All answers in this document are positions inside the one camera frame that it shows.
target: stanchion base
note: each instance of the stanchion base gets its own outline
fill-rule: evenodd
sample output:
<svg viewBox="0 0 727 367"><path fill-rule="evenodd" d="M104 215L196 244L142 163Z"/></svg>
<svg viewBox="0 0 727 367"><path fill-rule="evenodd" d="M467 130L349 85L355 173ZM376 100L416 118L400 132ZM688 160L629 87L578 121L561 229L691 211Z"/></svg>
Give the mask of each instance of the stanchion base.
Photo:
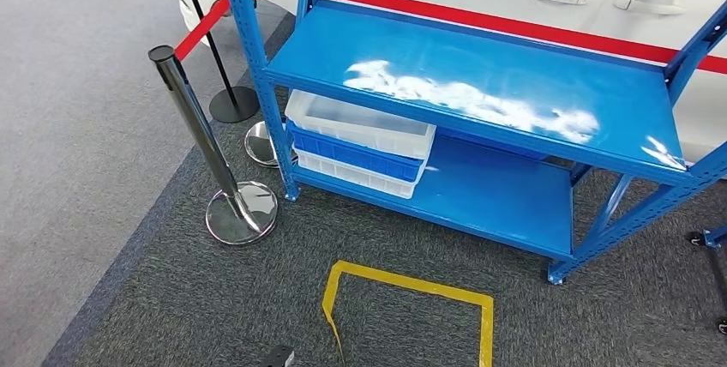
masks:
<svg viewBox="0 0 727 367"><path fill-rule="evenodd" d="M222 190L207 205L207 229L214 238L231 245L249 244L265 237L274 229L278 216L278 199L266 185L244 181L237 183L237 187L260 232L235 215Z"/></svg>
<svg viewBox="0 0 727 367"><path fill-rule="evenodd" d="M232 105L230 94L222 90L212 97L209 103L209 113L222 123L239 123L254 116L260 109L255 90L249 87L235 86L232 93L237 100L237 108Z"/></svg>
<svg viewBox="0 0 727 367"><path fill-rule="evenodd" d="M264 121L253 125L245 134L245 153L257 164L267 168L278 168L278 157L273 150L273 142L267 134ZM295 161L297 154L291 150L291 160Z"/></svg>

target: chrome stanchion post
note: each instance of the chrome stanchion post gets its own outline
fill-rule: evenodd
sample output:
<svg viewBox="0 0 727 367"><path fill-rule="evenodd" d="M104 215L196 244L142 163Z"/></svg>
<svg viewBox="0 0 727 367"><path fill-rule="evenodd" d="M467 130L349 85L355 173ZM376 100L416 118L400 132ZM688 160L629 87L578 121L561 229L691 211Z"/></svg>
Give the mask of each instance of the chrome stanchion post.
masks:
<svg viewBox="0 0 727 367"><path fill-rule="evenodd" d="M275 225L278 212L275 194L264 184L238 182L232 175L174 49L168 45L154 47L149 51L149 59L156 64L221 187L207 205L207 229L225 244L247 244L264 237Z"/></svg>
<svg viewBox="0 0 727 367"><path fill-rule="evenodd" d="M255 123L250 127L247 134L245 134L244 146L245 152L257 164L267 168L278 168L278 157L275 156L273 141L270 140L267 125L264 121ZM296 159L297 154L291 149L291 161Z"/></svg>

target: black object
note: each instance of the black object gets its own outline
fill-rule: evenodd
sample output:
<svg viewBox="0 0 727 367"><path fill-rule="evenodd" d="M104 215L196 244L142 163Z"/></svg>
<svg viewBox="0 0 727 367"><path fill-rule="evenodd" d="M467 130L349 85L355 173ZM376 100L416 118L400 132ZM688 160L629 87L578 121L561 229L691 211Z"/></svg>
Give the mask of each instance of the black object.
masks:
<svg viewBox="0 0 727 367"><path fill-rule="evenodd" d="M195 11L201 20L204 17L204 13L202 13L200 0L192 0L192 3L195 5ZM217 93L209 103L209 113L215 120L222 123L239 123L254 116L260 109L260 102L257 99L255 90L248 87L232 87L230 85L230 79L227 78L225 67L222 64L222 59L219 57L219 52L217 51L212 34L207 32L206 36L209 42L209 49L212 50L214 61L217 63L219 75L222 77L222 82L225 83L225 89Z"/></svg>
<svg viewBox="0 0 727 367"><path fill-rule="evenodd" d="M717 322L717 330L720 333L727 335L727 318L723 318Z"/></svg>
<svg viewBox="0 0 727 367"><path fill-rule="evenodd" d="M687 240L692 245L705 245L704 234L701 232L690 232L687 234Z"/></svg>
<svg viewBox="0 0 727 367"><path fill-rule="evenodd" d="M290 367L295 354L289 346L276 346L270 354L262 360L260 367Z"/></svg>

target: blue metal shelf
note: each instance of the blue metal shelf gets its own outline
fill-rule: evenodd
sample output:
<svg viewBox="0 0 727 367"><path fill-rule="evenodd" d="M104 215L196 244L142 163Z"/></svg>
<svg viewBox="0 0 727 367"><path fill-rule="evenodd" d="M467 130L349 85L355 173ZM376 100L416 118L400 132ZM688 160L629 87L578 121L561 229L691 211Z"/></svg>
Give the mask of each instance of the blue metal shelf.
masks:
<svg viewBox="0 0 727 367"><path fill-rule="evenodd" d="M661 69L320 1L273 81L614 171L688 174Z"/></svg>
<svg viewBox="0 0 727 367"><path fill-rule="evenodd" d="M665 67L327 0L298 0L296 30L268 61L253 0L230 0L285 196L307 183L553 257L560 284L727 174L727 142L687 168L672 106L727 34L727 2ZM411 200L290 161L274 86L438 126ZM489 149L491 142L508 151ZM564 170L544 154L575 161ZM583 241L571 245L572 188L601 166L621 173ZM612 215L634 177L658 188Z"/></svg>
<svg viewBox="0 0 727 367"><path fill-rule="evenodd" d="M390 208L561 260L571 259L568 170L438 135L410 200L293 168L293 177L343 196Z"/></svg>

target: black stanchion post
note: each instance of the black stanchion post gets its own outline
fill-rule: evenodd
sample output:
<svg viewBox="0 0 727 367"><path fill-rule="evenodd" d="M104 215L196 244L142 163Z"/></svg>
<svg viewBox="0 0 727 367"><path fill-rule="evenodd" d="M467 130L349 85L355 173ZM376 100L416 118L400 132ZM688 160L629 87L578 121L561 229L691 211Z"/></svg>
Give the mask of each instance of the black stanchion post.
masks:
<svg viewBox="0 0 727 367"><path fill-rule="evenodd" d="M195 11L201 20L204 13L200 1L192 0L192 3L195 5ZM260 109L260 102L257 100L255 90L249 87L233 87L230 85L230 79L227 78L227 72L222 64L222 59L219 57L219 51L217 51L217 46L214 44L212 33L207 32L206 37L214 61L217 63L219 75L222 77L222 82L225 83L225 89L217 93L209 103L209 113L215 120L222 123L238 123L254 116Z"/></svg>

